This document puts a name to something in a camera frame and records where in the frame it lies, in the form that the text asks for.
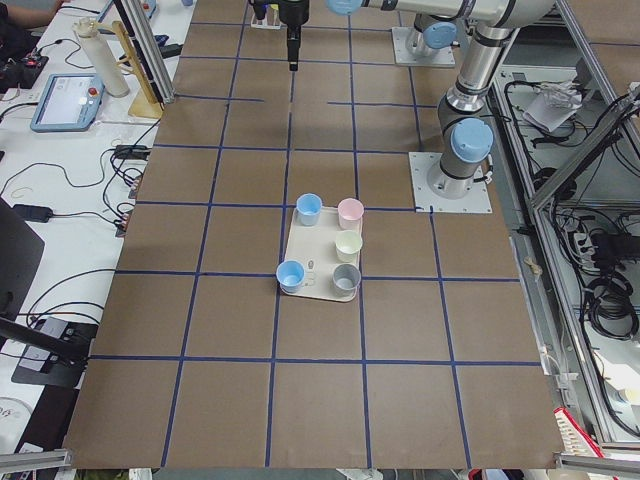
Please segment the blue cup back left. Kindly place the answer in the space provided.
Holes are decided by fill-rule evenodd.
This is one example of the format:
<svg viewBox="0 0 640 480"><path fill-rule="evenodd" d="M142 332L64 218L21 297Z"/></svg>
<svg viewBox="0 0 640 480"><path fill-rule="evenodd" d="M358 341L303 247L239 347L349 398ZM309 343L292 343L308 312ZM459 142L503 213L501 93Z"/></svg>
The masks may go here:
<svg viewBox="0 0 640 480"><path fill-rule="evenodd" d="M314 226L317 224L323 203L322 199L315 193L305 193L296 200L296 214L298 222L303 226Z"/></svg>

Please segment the blue cup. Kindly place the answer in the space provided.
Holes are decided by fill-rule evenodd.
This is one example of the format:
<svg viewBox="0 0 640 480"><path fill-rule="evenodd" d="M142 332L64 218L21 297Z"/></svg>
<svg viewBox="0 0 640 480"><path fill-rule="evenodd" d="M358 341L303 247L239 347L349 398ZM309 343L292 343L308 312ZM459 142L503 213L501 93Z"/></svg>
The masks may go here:
<svg viewBox="0 0 640 480"><path fill-rule="evenodd" d="M315 193L305 193L296 200L296 214L298 222L303 226L314 226L317 224L323 203L322 199Z"/></svg>
<svg viewBox="0 0 640 480"><path fill-rule="evenodd" d="M285 260L277 266L276 278L282 291L296 293L304 284L304 266L297 260Z"/></svg>

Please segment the pink cup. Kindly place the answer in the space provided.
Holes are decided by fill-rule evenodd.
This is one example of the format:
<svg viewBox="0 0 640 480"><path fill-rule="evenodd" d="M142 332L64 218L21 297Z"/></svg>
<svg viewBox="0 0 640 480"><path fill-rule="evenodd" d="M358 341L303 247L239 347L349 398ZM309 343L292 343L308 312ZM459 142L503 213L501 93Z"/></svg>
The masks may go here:
<svg viewBox="0 0 640 480"><path fill-rule="evenodd" d="M358 229L364 215L364 205L355 198L345 198L337 206L339 226L343 230Z"/></svg>

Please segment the cream white cup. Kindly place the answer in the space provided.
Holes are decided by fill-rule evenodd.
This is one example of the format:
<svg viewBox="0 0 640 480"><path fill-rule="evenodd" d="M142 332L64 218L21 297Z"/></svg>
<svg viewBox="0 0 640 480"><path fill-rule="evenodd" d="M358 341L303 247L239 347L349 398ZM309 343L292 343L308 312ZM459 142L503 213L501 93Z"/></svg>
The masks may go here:
<svg viewBox="0 0 640 480"><path fill-rule="evenodd" d="M340 261L354 263L363 246L361 234L354 230L343 230L336 234L335 248Z"/></svg>

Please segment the blue cup front left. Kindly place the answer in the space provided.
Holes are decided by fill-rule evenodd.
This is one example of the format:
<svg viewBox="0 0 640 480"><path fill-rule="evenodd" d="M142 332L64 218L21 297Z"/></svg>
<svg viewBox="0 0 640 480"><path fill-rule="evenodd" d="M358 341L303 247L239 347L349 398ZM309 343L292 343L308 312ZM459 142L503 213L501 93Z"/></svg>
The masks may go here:
<svg viewBox="0 0 640 480"><path fill-rule="evenodd" d="M285 260L277 266L276 278L282 291L296 293L304 284L304 266L297 260Z"/></svg>

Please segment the grey cup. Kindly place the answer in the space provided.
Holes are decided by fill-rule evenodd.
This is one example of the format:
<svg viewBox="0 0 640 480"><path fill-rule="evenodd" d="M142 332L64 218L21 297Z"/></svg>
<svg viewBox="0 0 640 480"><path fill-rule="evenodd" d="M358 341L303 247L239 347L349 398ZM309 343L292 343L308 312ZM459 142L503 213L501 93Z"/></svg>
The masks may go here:
<svg viewBox="0 0 640 480"><path fill-rule="evenodd" d="M333 271L332 282L338 296L355 294L361 283L360 270L351 264L340 264Z"/></svg>

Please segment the wooden mug tree stand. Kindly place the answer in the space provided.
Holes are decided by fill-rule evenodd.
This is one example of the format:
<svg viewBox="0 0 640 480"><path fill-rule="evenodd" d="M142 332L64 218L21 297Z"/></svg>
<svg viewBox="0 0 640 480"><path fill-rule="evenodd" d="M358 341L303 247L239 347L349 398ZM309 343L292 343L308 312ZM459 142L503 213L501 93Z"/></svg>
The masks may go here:
<svg viewBox="0 0 640 480"><path fill-rule="evenodd" d="M124 59L118 60L116 65L122 70L133 74L140 85L140 90L131 103L128 114L134 117L160 119L163 107L153 93L141 61L136 53L132 40L121 21L114 21L111 25L98 23L98 27L114 33L124 50Z"/></svg>

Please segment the beige plastic tray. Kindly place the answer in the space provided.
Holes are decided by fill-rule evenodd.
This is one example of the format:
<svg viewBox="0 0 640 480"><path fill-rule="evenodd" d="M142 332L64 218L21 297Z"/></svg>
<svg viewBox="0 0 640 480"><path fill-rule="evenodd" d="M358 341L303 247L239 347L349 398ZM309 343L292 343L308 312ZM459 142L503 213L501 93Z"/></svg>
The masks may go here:
<svg viewBox="0 0 640 480"><path fill-rule="evenodd" d="M335 237L340 231L343 229L339 226L337 208L323 207L317 224L311 227L301 225L294 210L284 261L299 261L305 269L305 280L298 292L288 295L336 302L349 302L356 297L357 292L338 296L333 287L333 271L344 264L335 248ZM359 269L359 260L360 253L354 263L347 264Z"/></svg>

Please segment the blue teach pendant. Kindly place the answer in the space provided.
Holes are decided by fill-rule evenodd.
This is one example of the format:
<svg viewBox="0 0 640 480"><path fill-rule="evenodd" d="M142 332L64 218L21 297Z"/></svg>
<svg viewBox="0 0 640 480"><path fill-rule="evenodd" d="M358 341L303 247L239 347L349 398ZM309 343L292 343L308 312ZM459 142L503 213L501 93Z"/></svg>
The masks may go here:
<svg viewBox="0 0 640 480"><path fill-rule="evenodd" d="M30 128L36 133L86 131L96 119L103 94L96 74L52 74Z"/></svg>

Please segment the crumpled white paper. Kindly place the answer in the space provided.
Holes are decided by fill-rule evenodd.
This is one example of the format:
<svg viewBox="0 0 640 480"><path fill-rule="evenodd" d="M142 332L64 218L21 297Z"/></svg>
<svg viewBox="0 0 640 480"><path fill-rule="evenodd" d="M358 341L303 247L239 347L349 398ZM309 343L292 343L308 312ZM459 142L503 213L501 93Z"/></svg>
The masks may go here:
<svg viewBox="0 0 640 480"><path fill-rule="evenodd" d="M544 82L539 93L525 109L523 119L545 133L554 132L582 107L582 94L572 81Z"/></svg>

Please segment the person in black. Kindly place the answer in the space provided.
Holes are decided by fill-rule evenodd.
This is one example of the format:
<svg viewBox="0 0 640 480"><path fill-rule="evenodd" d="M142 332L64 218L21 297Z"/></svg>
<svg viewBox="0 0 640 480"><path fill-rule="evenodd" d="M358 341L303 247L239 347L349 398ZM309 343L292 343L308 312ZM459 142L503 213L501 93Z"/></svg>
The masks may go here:
<svg viewBox="0 0 640 480"><path fill-rule="evenodd" d="M57 0L49 10L43 10L1 2L1 46L35 45L38 38L32 31L46 27L64 4L65 1Z"/></svg>

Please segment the black power adapter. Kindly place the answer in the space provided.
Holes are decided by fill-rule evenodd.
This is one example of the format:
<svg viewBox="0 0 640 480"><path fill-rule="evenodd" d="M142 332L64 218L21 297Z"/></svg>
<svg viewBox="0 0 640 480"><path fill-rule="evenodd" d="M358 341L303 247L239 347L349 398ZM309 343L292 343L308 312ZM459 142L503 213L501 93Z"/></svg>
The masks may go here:
<svg viewBox="0 0 640 480"><path fill-rule="evenodd" d="M47 223L53 218L54 213L50 207L15 204L12 210L23 220L36 223Z"/></svg>

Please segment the black monitor stand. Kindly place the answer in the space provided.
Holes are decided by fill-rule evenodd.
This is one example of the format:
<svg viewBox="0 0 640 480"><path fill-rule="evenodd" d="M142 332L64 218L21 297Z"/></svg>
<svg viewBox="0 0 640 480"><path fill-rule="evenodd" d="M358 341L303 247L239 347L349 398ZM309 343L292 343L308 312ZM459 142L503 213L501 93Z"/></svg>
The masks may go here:
<svg viewBox="0 0 640 480"><path fill-rule="evenodd" d="M74 388L86 368L97 327L47 316L31 328L16 322L44 252L44 241L1 203L1 340L25 345L11 380Z"/></svg>

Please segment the aluminium frame post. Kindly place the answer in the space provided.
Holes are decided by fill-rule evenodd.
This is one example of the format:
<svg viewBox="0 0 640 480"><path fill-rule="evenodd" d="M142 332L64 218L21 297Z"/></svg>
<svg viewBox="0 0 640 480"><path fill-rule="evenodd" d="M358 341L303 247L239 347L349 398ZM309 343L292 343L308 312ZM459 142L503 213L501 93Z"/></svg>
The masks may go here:
<svg viewBox="0 0 640 480"><path fill-rule="evenodd" d="M141 64L145 80L152 91L150 101L163 105L173 103L175 88L141 2L115 0L114 5L136 52L129 63L134 66L134 61L137 60Z"/></svg>

